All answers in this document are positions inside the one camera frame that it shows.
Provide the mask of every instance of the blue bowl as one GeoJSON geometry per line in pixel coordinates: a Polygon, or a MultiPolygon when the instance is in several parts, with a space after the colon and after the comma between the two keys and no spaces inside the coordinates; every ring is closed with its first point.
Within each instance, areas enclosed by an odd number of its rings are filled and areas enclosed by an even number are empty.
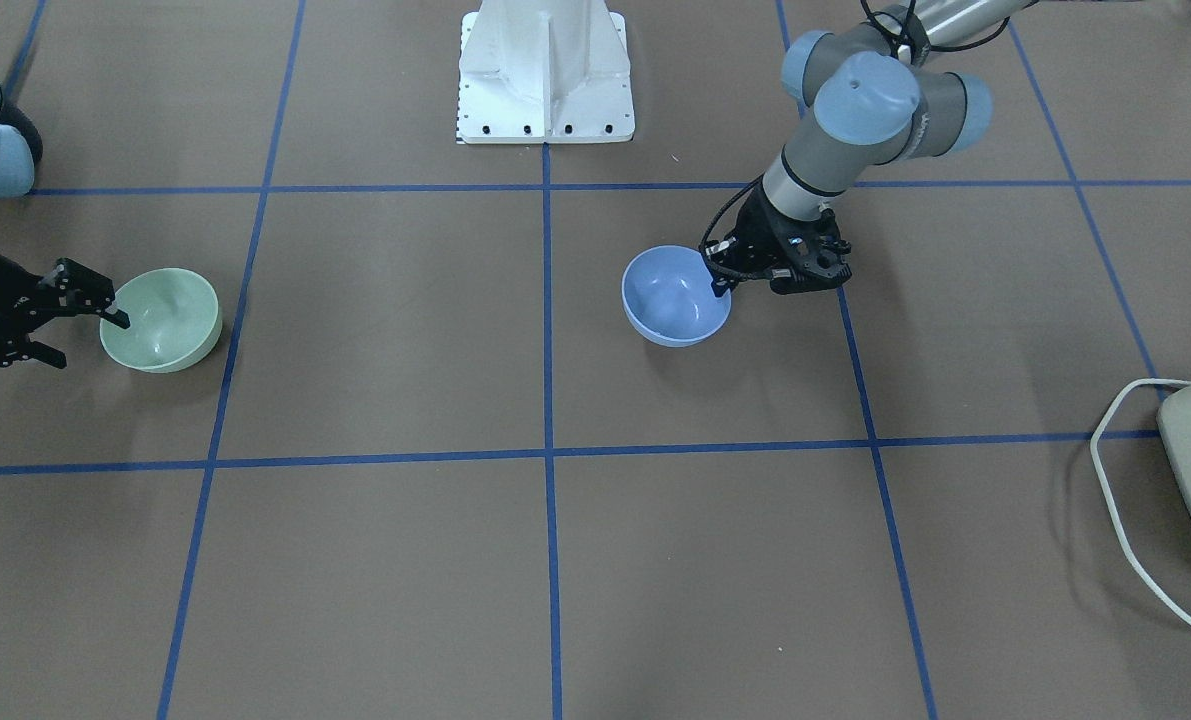
{"type": "Polygon", "coordinates": [[[686,348],[722,328],[732,308],[732,294],[716,298],[710,271],[694,249],[650,248],[622,274],[622,307],[647,340],[686,348]]]}

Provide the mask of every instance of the brown floor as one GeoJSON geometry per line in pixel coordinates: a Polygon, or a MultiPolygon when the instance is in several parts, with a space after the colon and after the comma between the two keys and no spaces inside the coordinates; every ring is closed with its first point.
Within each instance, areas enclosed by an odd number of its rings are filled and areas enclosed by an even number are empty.
{"type": "MultiPolygon", "coordinates": [[[[624,265],[767,167],[825,5],[615,1],[640,131],[544,149],[453,142],[473,1],[0,0],[0,252],[227,313],[187,372],[85,319],[0,370],[0,719],[1191,719],[1086,443],[1191,378],[1191,1],[939,60],[996,123],[838,200],[847,293],[647,345],[624,265]]],[[[1103,452],[1191,609],[1154,403],[1103,452]]]]}

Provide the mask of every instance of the bowl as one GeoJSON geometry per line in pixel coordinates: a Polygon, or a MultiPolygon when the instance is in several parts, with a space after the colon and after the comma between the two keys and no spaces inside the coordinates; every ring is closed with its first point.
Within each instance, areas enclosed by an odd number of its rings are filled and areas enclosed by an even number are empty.
{"type": "Polygon", "coordinates": [[[177,372],[194,365],[222,337],[222,306],[206,278],[182,268],[161,268],[131,278],[116,292],[129,328],[102,323],[106,355],[143,372],[177,372]]]}
{"type": "Polygon", "coordinates": [[[650,248],[622,274],[622,307],[647,340],[666,348],[696,345],[719,331],[732,308],[732,294],[716,298],[710,281],[694,249],[650,248]]]}

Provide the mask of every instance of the black cable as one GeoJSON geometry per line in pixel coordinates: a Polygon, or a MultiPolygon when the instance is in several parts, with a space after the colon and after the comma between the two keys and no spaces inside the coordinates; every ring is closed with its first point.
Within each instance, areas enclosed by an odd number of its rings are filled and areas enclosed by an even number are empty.
{"type": "Polygon", "coordinates": [[[933,50],[934,54],[964,54],[965,50],[973,50],[974,46],[983,46],[987,44],[987,42],[1002,36],[1003,31],[1008,27],[1008,20],[1011,19],[1011,17],[1003,19],[1003,23],[999,23],[999,27],[997,27],[991,35],[983,37],[981,40],[969,42],[967,45],[929,45],[928,49],[933,50]]]}
{"type": "Polygon", "coordinates": [[[737,190],[737,195],[729,198],[728,202],[724,202],[723,208],[719,208],[718,213],[715,213],[715,218],[710,219],[710,224],[706,225],[706,232],[701,233],[701,243],[697,246],[697,252],[700,252],[703,263],[706,264],[706,268],[710,269],[711,273],[723,275],[723,277],[727,278],[735,278],[735,281],[767,281],[767,278],[773,278],[772,273],[738,273],[738,270],[732,270],[721,265],[719,263],[715,263],[715,261],[710,259],[710,256],[706,255],[706,243],[710,242],[710,233],[715,230],[715,225],[719,224],[719,219],[724,217],[724,213],[736,205],[747,192],[755,190],[755,186],[759,184],[761,179],[763,179],[763,176],[753,179],[752,182],[746,183],[746,187],[737,190]]]}
{"type": "MultiPolygon", "coordinates": [[[[915,0],[911,0],[911,4],[906,12],[906,18],[902,20],[902,31],[897,33],[891,31],[891,29],[884,27],[883,23],[879,23],[879,14],[869,8],[868,1],[866,0],[858,0],[858,1],[861,4],[861,12],[866,14],[866,21],[869,23],[872,27],[877,29],[877,31],[879,31],[879,33],[883,35],[884,38],[886,38],[886,40],[896,42],[897,45],[893,46],[893,56],[897,55],[898,49],[902,49],[902,45],[910,45],[909,23],[911,17],[915,15],[915,0]]],[[[1036,2],[1037,0],[1033,0],[1030,5],[1034,5],[1036,2]]],[[[994,38],[1002,36],[1003,31],[1005,31],[1005,29],[1008,27],[1008,20],[1011,19],[1012,19],[1011,17],[1003,19],[1003,21],[999,23],[999,27],[994,29],[994,32],[992,32],[987,37],[983,37],[981,40],[969,42],[969,44],[967,45],[929,45],[928,49],[930,54],[961,54],[965,50],[973,50],[974,46],[983,46],[987,44],[987,42],[991,42],[994,38]]]]}

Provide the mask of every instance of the white cable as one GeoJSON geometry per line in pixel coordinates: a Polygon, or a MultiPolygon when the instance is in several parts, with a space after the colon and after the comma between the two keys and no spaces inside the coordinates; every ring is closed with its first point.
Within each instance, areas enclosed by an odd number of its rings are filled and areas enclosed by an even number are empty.
{"type": "Polygon", "coordinates": [[[1102,418],[1097,428],[1093,430],[1093,438],[1090,439],[1089,447],[1093,455],[1093,469],[1097,470],[1098,482],[1102,482],[1102,495],[1106,497],[1106,511],[1110,511],[1111,525],[1115,525],[1115,536],[1120,538],[1120,547],[1124,550],[1124,557],[1129,559],[1129,565],[1133,565],[1133,569],[1137,571],[1137,576],[1142,578],[1148,588],[1151,588],[1151,591],[1155,593],[1156,597],[1162,600],[1162,602],[1168,606],[1168,611],[1174,612],[1177,618],[1185,620],[1186,624],[1191,626],[1190,614],[1181,609],[1177,602],[1172,601],[1172,597],[1168,597],[1166,591],[1162,591],[1162,588],[1154,582],[1154,578],[1152,578],[1151,574],[1147,572],[1147,569],[1142,566],[1142,562],[1137,561],[1137,556],[1133,552],[1133,547],[1129,546],[1129,537],[1124,534],[1124,524],[1120,520],[1120,509],[1115,506],[1115,496],[1111,495],[1110,480],[1106,480],[1106,469],[1103,468],[1102,456],[1098,455],[1097,451],[1097,443],[1100,442],[1102,433],[1106,432],[1106,426],[1111,424],[1111,418],[1115,417],[1116,411],[1120,409],[1120,406],[1124,402],[1124,397],[1129,395],[1130,392],[1134,392],[1134,389],[1142,386],[1181,388],[1190,384],[1191,382],[1189,381],[1168,381],[1167,378],[1142,378],[1142,381],[1133,381],[1127,384],[1124,389],[1121,389],[1120,395],[1115,396],[1115,401],[1111,402],[1111,409],[1106,411],[1106,415],[1102,418]]]}

